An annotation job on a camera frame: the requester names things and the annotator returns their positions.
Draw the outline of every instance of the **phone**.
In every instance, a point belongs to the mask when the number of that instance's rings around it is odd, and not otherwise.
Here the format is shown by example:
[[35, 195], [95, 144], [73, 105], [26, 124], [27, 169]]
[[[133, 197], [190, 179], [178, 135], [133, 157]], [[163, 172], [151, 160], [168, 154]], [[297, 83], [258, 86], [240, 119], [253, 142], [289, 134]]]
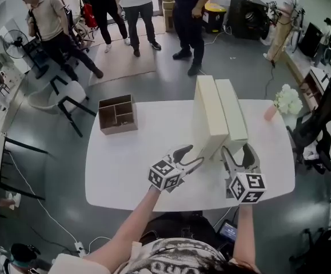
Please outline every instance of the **phone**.
[[217, 233], [219, 235], [221, 235], [222, 237], [235, 243], [236, 236], [238, 234], [238, 229], [237, 229], [237, 226], [235, 224], [233, 224], [231, 221], [225, 220], [222, 223], [222, 226], [220, 227], [220, 229], [218, 230]]

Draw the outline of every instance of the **power strip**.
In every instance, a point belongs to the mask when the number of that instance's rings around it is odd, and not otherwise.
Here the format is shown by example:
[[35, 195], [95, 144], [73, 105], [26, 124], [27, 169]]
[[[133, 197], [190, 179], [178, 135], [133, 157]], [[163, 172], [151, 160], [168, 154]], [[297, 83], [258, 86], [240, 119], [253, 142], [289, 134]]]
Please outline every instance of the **power strip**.
[[75, 243], [75, 247], [76, 247], [76, 250], [77, 250], [80, 258], [83, 258], [84, 256], [86, 256], [86, 250], [84, 249], [84, 245], [81, 241], [78, 241], [77, 243]]

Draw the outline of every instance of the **wooden organizer box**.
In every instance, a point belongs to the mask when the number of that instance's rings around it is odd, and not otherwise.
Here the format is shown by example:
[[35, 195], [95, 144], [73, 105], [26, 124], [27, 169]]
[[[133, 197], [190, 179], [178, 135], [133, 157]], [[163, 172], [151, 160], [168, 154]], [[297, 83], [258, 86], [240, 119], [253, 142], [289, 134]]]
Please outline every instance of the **wooden organizer box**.
[[99, 127], [105, 135], [137, 130], [136, 105], [131, 95], [99, 101]]

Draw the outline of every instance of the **gray floor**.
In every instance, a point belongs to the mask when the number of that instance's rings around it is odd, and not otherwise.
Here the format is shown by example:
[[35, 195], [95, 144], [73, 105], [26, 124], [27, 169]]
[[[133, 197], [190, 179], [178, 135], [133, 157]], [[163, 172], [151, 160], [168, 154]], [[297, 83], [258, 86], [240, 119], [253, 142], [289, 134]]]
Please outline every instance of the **gray floor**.
[[[206, 35], [205, 41], [212, 42], [214, 37]], [[96, 111], [100, 99], [124, 94], [132, 94], [138, 102], [193, 99], [196, 79], [186, 75], [190, 62], [172, 60], [172, 53], [179, 48], [177, 37], [164, 34], [157, 40], [163, 47], [162, 51], [155, 52], [157, 72], [88, 87], [89, 72], [82, 64], [77, 67], [80, 83], [90, 97], [87, 104], [90, 109]], [[97, 50], [98, 47], [94, 47], [89, 53], [93, 59]], [[203, 71], [217, 79], [230, 79], [240, 99], [263, 99], [266, 83], [271, 78], [271, 65], [262, 56], [265, 51], [266, 47], [259, 42], [221, 34], [216, 43], [206, 46]], [[27, 93], [41, 88], [56, 72], [62, 74], [52, 64], [49, 74], [40, 80], [30, 74]], [[278, 64], [273, 74], [267, 98], [273, 99], [284, 83], [297, 89], [284, 63]], [[83, 138], [75, 134], [64, 116], [37, 111], [25, 101], [9, 129], [9, 137], [44, 148], [52, 156], [46, 157], [19, 147], [11, 146], [10, 149], [33, 190], [46, 197], [44, 205], [51, 215], [88, 248], [97, 236], [112, 237], [129, 212], [87, 203], [85, 158], [94, 117], [76, 111], [74, 119], [84, 134]], [[9, 170], [8, 174], [12, 182], [27, 189], [16, 173]], [[288, 257], [301, 250], [302, 230], [314, 230], [328, 224], [329, 183], [329, 177], [299, 168], [294, 192], [255, 206], [257, 265], [263, 273], [291, 273]], [[207, 211], [205, 216], [214, 223], [225, 211]], [[30, 225], [50, 241], [74, 249], [74, 240], [48, 218], [35, 200], [23, 197], [19, 210], [0, 209], [0, 213], [8, 217], [0, 218], [0, 241], [6, 248], [14, 242], [34, 244], [46, 259], [55, 258], [63, 250], [40, 239], [29, 228]], [[104, 242], [103, 239], [97, 240], [92, 249]]]

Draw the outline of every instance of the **beige rug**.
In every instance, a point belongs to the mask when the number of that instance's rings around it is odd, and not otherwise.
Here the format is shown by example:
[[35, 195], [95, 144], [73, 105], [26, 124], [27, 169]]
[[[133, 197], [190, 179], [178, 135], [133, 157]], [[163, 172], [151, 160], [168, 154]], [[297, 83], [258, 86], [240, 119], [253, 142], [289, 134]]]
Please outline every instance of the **beige rug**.
[[[155, 29], [155, 34], [163, 34], [165, 33], [165, 25], [163, 16], [155, 16], [153, 17], [153, 25]], [[127, 31], [129, 29], [129, 25], [126, 22], [126, 28]], [[122, 40], [122, 35], [119, 32], [118, 25], [115, 23], [113, 25], [108, 26], [108, 31], [110, 33], [112, 41], [118, 41]], [[146, 36], [146, 29], [145, 24], [142, 19], [139, 19], [137, 22], [137, 35], [139, 37]], [[94, 42], [90, 44], [91, 47], [95, 47], [101, 44], [104, 44], [104, 39], [102, 37], [101, 31], [98, 29], [95, 36], [94, 36]]]
[[112, 43], [112, 49], [104, 53], [105, 44], [99, 46], [95, 64], [103, 71], [104, 77], [98, 79], [92, 73], [89, 79], [89, 86], [102, 82], [156, 71], [153, 48], [147, 41], [147, 37], [139, 37], [140, 52], [139, 58], [133, 55], [133, 48], [124, 44], [123, 40]]

